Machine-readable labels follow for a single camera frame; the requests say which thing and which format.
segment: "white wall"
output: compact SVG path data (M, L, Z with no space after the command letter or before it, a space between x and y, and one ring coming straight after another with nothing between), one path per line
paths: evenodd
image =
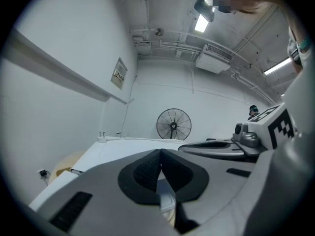
M185 111L192 122L188 142L230 138L235 124L246 121L249 107L268 107L258 95L223 74L196 69L194 94L189 65L177 61L142 60L133 86L124 135L159 138L156 122L169 108Z
M51 172L96 141L107 96L55 73L58 67L30 52L9 52L0 64L1 169L28 204L46 187L37 170Z
M120 0L34 0L15 28L54 59L124 102L137 55ZM118 58L128 72L123 90L110 82Z
M37 170L88 149L99 131L121 131L137 56L119 4L34 0L15 25L0 63L0 149L26 204L46 186ZM110 82L119 57L128 69L122 90Z

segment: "wall sign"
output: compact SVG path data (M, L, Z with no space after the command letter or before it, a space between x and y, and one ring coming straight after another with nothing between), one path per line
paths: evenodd
M128 69L125 67L122 59L119 58L116 66L115 66L111 82L114 83L120 89L122 89L122 87L124 85L127 70Z

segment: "gray plastic panel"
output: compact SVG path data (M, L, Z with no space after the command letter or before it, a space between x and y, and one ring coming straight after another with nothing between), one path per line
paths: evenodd
M270 161L274 152L262 153L250 177L230 202L205 223L189 232L189 236L242 235L246 222L254 208L267 178Z
M230 146L228 148L197 147L202 144L211 145L211 143L217 143L217 142L229 143ZM244 152L232 140L227 140L227 141L215 140L215 141L187 144L187 145L180 146L178 151L194 154L194 155L199 155L199 156L204 156L204 157L209 157L209 158L215 158L215 159L237 159L237 158L245 157Z
M277 148L264 188L248 219L245 231L247 236L271 234L294 212L299 213L295 218L299 216L304 220L302 224L297 222L301 227L311 228L312 221L307 217L312 217L314 203L304 203L307 209L297 211L296 208L305 198L310 184L314 182L314 136L315 133L299 134Z
M38 213L46 220L50 220L77 191L84 191L93 196L69 230L69 234L73 236L86 236L91 233L95 235L179 235L163 217L159 206L138 205L130 200L118 186L117 178L120 170L152 151L135 154L86 171L49 198L38 210ZM257 185L262 184L262 181L256 179L255 164L205 158L175 150L169 151L203 167L210 177L208 186L197 201L183 203L187 218L201 224L187 235L211 231L212 229L209 227L212 223L208 224L208 222L213 221L231 204L231 200L243 193L242 187L246 186L245 184L250 179L252 179L250 182L254 184L255 190L248 187L243 194L245 197L240 198L238 206L248 207L246 210L253 207L252 203L259 193ZM264 166L265 171L268 171L268 164L264 164ZM229 168L253 172L249 178L246 178L227 173L226 170ZM264 176L261 172L258 175L260 178ZM244 204L244 201L251 196L252 201ZM245 221L246 216L239 223L244 224ZM224 225L224 230L228 231L230 225L226 218L221 225Z
M247 147L243 144L240 144L238 141L234 142L247 156L257 157L262 152L267 151L267 149L261 144L259 144L257 147Z

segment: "fan guard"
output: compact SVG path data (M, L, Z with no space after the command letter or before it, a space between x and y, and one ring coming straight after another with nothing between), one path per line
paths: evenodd
M162 139L185 140L190 131L191 120L183 110L171 108L157 118L157 132Z

